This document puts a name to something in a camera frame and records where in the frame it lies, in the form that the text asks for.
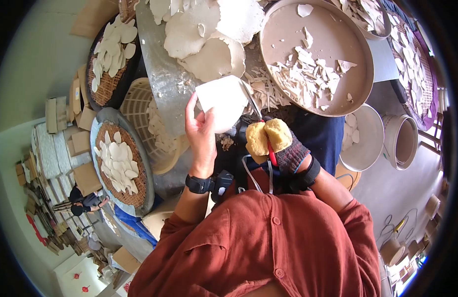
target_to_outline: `wall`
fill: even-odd
[[[86,0],[38,0],[0,68],[0,132],[44,116],[45,99],[68,96],[92,40],[69,35]]]
[[[98,265],[85,255],[72,255],[54,269],[64,297],[96,296],[107,286],[97,276]]]
[[[0,223],[10,248],[31,282],[46,296],[61,296],[53,269],[74,254],[67,247],[55,255],[36,237],[26,218],[27,196],[18,184],[14,164],[30,148],[30,135],[38,119],[0,133]]]

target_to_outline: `red scissors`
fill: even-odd
[[[259,118],[259,121],[264,123],[265,121],[262,119],[262,113],[260,112],[260,109],[258,108],[256,102],[254,101],[252,94],[250,94],[249,89],[247,88],[247,86],[245,85],[245,83],[242,80],[240,83],[244,86],[244,89],[246,90],[246,93],[249,96],[250,106],[252,106],[252,109],[255,111],[256,116]],[[274,149],[272,148],[272,145],[270,144],[269,140],[267,140],[267,146],[268,146],[268,158],[270,159],[270,162],[272,162],[274,166],[278,166],[277,160],[275,159]]]

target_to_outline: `person in black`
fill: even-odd
[[[69,194],[69,201],[72,203],[72,214],[78,217],[82,215],[83,212],[99,210],[102,206],[109,202],[109,197],[107,196],[102,202],[99,200],[96,192],[90,193],[84,197],[77,187],[77,184],[75,184]]]

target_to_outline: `yellow sponge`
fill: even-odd
[[[272,119],[266,122],[264,130],[268,135],[274,152],[283,151],[292,145],[293,139],[290,128],[281,119]]]
[[[268,155],[267,134],[264,130],[265,124],[264,122],[253,123],[247,127],[246,148],[252,156]]]
[[[254,159],[254,161],[261,165],[262,163],[264,163],[265,161],[267,161],[268,159],[268,155],[264,155],[264,156],[257,156],[251,149],[249,143],[246,144],[246,149],[247,151],[249,152],[249,154],[251,155],[251,157]]]

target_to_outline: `black cap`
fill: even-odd
[[[72,205],[71,206],[71,212],[73,215],[75,215],[76,217],[82,215],[83,213],[83,207],[82,206],[79,206],[79,205]]]

